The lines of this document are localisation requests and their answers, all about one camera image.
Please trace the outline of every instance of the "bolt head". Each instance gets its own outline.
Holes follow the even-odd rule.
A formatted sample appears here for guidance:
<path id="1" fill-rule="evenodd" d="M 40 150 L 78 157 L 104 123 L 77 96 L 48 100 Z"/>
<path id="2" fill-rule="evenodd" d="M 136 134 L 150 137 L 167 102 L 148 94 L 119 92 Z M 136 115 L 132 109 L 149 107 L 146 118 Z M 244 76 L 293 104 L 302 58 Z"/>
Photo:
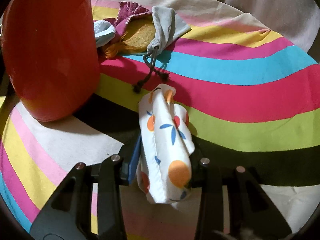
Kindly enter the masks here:
<path id="1" fill-rule="evenodd" d="M 203 165 L 208 165 L 210 163 L 210 160 L 208 158 L 201 158 L 200 163 Z"/>
<path id="2" fill-rule="evenodd" d="M 120 155 L 118 155 L 118 154 L 115 154 L 115 155 L 112 155 L 112 156 L 111 156 L 111 160 L 112 160 L 113 162 L 118 162 L 120 159 L 121 159 L 121 157 L 120 157 Z"/>
<path id="3" fill-rule="evenodd" d="M 244 172 L 245 172 L 245 168 L 242 167 L 242 166 L 238 166 L 238 167 L 236 168 L 236 170 L 237 170 L 239 173 L 244 173 Z"/>
<path id="4" fill-rule="evenodd" d="M 85 164 L 84 164 L 84 163 L 77 163 L 76 166 L 75 166 L 75 168 L 76 168 L 77 170 L 81 170 L 81 169 L 83 169 L 84 167 L 85 167 Z"/>

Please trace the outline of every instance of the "striped fabric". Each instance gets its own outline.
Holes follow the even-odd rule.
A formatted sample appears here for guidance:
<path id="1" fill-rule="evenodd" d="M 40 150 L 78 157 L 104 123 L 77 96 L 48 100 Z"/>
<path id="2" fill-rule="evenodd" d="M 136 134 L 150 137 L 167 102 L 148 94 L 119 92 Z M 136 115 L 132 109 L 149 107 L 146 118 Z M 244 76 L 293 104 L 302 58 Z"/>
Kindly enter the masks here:
<path id="1" fill-rule="evenodd" d="M 119 1 L 92 0 L 94 20 L 116 17 Z M 156 66 L 170 72 L 168 85 L 188 110 L 195 143 L 219 165 L 254 167 L 297 231 L 320 200 L 319 65 L 251 15 L 217 1 L 133 1 L 170 6 L 191 25 Z M 75 163 L 99 163 L 136 133 L 138 102 L 161 82 L 152 76 L 137 95 L 132 84 L 148 73 L 142 56 L 99 60 L 100 85 L 72 117 L 39 123 L 21 103 L 0 100 L 0 194 L 26 231 Z M 136 183 L 121 193 L 130 240 L 193 239 L 200 189 L 173 206 L 148 204 Z M 96 203 L 95 187 L 94 233 Z"/>

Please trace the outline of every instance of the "green stripe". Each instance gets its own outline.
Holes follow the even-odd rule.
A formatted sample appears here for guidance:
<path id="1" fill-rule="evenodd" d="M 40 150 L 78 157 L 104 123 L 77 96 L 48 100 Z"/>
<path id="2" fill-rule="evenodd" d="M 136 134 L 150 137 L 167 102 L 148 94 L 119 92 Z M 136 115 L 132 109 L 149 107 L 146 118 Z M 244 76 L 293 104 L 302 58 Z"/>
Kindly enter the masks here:
<path id="1" fill-rule="evenodd" d="M 130 84 L 101 74 L 96 94 L 138 111 L 138 102 L 148 93 L 139 95 Z M 236 123 L 221 120 L 183 105 L 189 114 L 191 133 L 212 143 L 244 152 L 271 152 L 308 148 L 320 145 L 320 109 L 297 114 L 288 119 L 261 122 Z"/>
<path id="2" fill-rule="evenodd" d="M 75 117 L 122 143 L 137 136 L 138 113 L 94 94 Z M 204 156 L 221 167 L 249 168 L 256 179 L 274 186 L 320 184 L 320 146 L 278 152 L 240 152 L 194 136 Z"/>

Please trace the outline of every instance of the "pink stripe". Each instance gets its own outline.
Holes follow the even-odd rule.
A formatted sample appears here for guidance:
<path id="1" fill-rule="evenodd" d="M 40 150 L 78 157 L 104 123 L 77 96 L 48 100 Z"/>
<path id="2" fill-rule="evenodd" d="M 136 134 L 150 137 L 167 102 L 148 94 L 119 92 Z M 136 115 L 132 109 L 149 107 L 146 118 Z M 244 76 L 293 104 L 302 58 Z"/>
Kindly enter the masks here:
<path id="1" fill-rule="evenodd" d="M 0 171 L 5 184 L 7 185 L 16 203 L 21 208 L 28 220 L 32 223 L 36 219 L 39 209 L 29 198 L 24 186 L 12 168 L 2 141 L 0 141 Z"/>
<path id="2" fill-rule="evenodd" d="M 55 186 L 58 186 L 67 173 L 46 153 L 40 143 L 38 143 L 16 107 L 11 112 L 11 121 L 30 157 L 47 178 Z"/>
<path id="3" fill-rule="evenodd" d="M 148 240 L 183 239 L 193 240 L 196 227 L 181 226 L 172 223 L 159 222 L 150 216 L 139 216 L 123 211 L 124 225 L 127 233 L 142 236 Z"/>
<path id="4" fill-rule="evenodd" d="M 144 63 L 124 57 L 100 58 L 100 62 L 102 73 L 129 84 L 143 79 L 149 70 Z M 174 98 L 178 102 L 219 119 L 249 123 L 286 119 L 319 108 L 319 79 L 316 64 L 262 85 L 225 85 L 175 73 L 170 73 L 167 84 L 176 88 Z M 160 78 L 153 75 L 144 88 L 150 91 L 159 83 Z"/>
<path id="5" fill-rule="evenodd" d="M 92 6 L 99 6 L 99 7 L 107 7 L 107 8 L 112 8 L 112 9 L 119 9 L 119 2 L 118 1 L 109 1 L 109 0 L 91 0 L 91 5 Z M 142 5 L 143 7 L 151 10 L 152 6 L 151 5 Z M 239 32 L 256 32 L 256 31 L 266 31 L 269 30 L 268 28 L 263 28 L 260 26 L 250 26 L 250 25 L 245 25 L 239 21 L 235 20 L 224 20 L 224 21 L 219 21 L 219 22 L 214 22 L 211 20 L 212 15 L 211 14 L 206 14 L 206 15 L 187 15 L 184 13 L 181 13 L 180 11 L 176 11 L 179 16 L 185 20 L 186 23 L 198 26 L 198 27 L 207 27 L 211 25 L 215 26 L 221 26 L 225 28 L 229 28 L 235 31 Z"/>
<path id="6" fill-rule="evenodd" d="M 294 45 L 284 37 L 280 37 L 256 48 L 237 44 L 215 44 L 205 41 L 196 41 L 180 38 L 169 45 L 166 50 L 223 60 L 246 60 L 252 58 L 269 57 L 276 52 Z"/>

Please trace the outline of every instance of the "yellow stripe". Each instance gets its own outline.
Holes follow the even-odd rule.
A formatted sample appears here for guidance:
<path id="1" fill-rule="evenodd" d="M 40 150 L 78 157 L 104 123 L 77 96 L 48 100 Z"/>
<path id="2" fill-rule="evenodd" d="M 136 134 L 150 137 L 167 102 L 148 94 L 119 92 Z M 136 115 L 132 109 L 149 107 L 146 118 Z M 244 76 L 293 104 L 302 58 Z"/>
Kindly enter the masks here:
<path id="1" fill-rule="evenodd" d="M 138 111 L 141 94 L 118 79 L 101 74 L 96 94 L 132 111 Z M 184 106 L 189 113 L 190 130 L 204 140 L 244 152 L 284 151 L 320 145 L 320 109 L 292 118 L 262 122 L 235 123 L 221 120 Z"/>
<path id="2" fill-rule="evenodd" d="M 4 103 L 4 100 L 5 100 L 5 96 L 0 97 L 0 108 L 2 107 L 2 105 Z"/>
<path id="3" fill-rule="evenodd" d="M 118 9 L 107 7 L 92 7 L 93 19 L 95 20 L 102 20 L 104 18 L 109 17 L 117 17 L 118 11 Z M 255 48 L 282 37 L 279 33 L 270 30 L 264 33 L 261 33 L 259 31 L 251 33 L 242 33 L 229 28 L 215 25 L 207 27 L 198 27 L 194 25 L 190 26 L 192 30 L 183 35 L 182 38 L 197 41 L 206 41 L 217 44 L 233 43 Z"/>
<path id="4" fill-rule="evenodd" d="M 19 180 L 23 184 L 29 198 L 38 209 L 42 209 L 56 186 L 38 168 L 26 151 L 12 121 L 6 122 L 4 134 L 1 134 L 4 148 L 7 152 L 9 161 L 16 172 Z M 97 216 L 91 214 L 91 231 L 98 233 Z M 140 236 L 128 234 L 129 240 L 146 240 Z"/>

